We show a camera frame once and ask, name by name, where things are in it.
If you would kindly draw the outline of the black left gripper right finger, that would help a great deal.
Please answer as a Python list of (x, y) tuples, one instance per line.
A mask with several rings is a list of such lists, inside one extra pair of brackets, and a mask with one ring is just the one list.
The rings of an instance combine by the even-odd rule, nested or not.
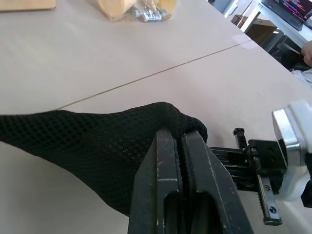
[(253, 233), (230, 173), (202, 136), (184, 134), (180, 146), (187, 233)]

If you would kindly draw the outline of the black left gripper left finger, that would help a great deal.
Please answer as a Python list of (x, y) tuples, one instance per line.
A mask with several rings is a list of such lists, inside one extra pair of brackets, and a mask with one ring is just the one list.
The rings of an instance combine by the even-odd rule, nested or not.
[(183, 233), (182, 194), (176, 140), (161, 129), (135, 175), (128, 233)]

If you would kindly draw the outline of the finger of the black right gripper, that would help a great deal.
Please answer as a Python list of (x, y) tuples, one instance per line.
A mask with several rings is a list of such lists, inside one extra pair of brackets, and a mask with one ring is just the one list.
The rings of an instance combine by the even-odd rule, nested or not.
[(242, 149), (211, 147), (210, 150), (217, 158), (246, 158)]
[(255, 191), (254, 172), (248, 166), (224, 164), (238, 190)]

